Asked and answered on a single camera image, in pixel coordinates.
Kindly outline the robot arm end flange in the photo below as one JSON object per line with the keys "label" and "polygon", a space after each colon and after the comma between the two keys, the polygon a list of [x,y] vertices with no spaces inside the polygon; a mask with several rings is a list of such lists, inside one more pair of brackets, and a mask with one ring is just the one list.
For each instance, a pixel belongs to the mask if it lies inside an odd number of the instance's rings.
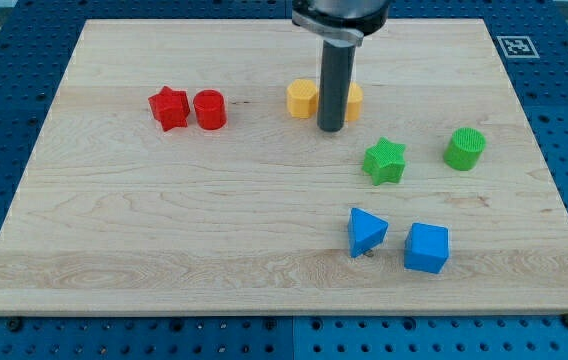
{"label": "robot arm end flange", "polygon": [[390,0],[293,0],[292,22],[327,40],[361,46],[386,23]]}

